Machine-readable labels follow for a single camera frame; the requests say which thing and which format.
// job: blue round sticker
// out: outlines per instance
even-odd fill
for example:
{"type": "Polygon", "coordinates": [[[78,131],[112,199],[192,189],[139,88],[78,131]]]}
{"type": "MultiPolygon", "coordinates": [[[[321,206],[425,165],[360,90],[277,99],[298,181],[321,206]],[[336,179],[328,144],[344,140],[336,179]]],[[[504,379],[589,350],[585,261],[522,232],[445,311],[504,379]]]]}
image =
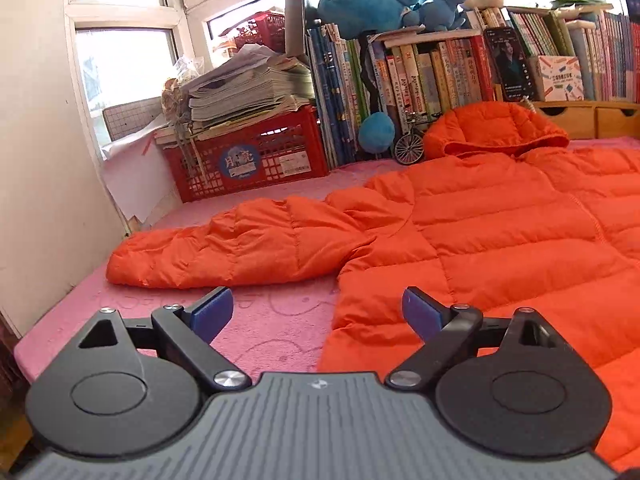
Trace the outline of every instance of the blue round sticker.
{"type": "Polygon", "coordinates": [[[247,178],[258,171],[260,154],[253,146],[240,144],[232,146],[220,157],[222,174],[229,178],[247,178]]]}

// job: jacket sleeve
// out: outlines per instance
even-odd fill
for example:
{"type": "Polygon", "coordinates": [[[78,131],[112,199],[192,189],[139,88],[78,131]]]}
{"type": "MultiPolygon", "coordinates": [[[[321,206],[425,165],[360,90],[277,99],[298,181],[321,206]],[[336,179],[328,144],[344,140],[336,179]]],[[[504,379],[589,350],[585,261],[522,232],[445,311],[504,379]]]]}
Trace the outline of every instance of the jacket sleeve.
{"type": "MultiPolygon", "coordinates": [[[[387,175],[398,178],[395,172],[387,175]]],[[[396,186],[387,180],[376,177],[367,187],[336,191],[322,202],[298,196],[253,200],[206,225],[134,234],[111,255],[107,279],[191,288],[296,282],[327,274],[406,220],[410,209],[394,207],[396,197],[387,191],[396,186]]]]}

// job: bicycle wheel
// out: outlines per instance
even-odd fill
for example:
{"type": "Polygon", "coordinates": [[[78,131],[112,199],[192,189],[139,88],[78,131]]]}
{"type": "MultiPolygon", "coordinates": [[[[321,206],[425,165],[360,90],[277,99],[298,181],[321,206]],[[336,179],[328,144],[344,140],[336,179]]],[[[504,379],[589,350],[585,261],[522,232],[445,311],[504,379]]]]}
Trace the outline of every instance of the bicycle wheel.
{"type": "Polygon", "coordinates": [[[394,146],[394,159],[403,166],[415,164],[423,155],[422,136],[418,134],[403,135],[394,146]]]}

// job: grid board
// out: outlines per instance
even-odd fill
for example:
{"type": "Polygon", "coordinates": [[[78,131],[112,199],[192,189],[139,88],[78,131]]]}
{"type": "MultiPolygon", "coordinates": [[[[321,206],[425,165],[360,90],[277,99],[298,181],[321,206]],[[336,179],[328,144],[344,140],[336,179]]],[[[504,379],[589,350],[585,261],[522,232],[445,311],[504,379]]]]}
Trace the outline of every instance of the grid board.
{"type": "Polygon", "coordinates": [[[161,113],[160,98],[151,97],[105,108],[102,116],[111,140],[117,140],[140,131],[161,113]]]}

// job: white logo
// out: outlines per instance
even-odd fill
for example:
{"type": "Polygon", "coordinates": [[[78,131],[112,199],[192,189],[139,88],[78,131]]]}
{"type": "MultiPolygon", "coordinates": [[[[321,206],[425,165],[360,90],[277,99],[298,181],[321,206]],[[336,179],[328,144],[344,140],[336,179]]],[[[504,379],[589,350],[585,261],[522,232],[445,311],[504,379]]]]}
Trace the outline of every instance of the white logo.
{"type": "Polygon", "coordinates": [[[309,386],[311,386],[312,388],[315,388],[316,390],[323,390],[328,385],[329,385],[329,383],[327,381],[325,381],[324,379],[316,379],[312,383],[309,383],[309,386]]]}

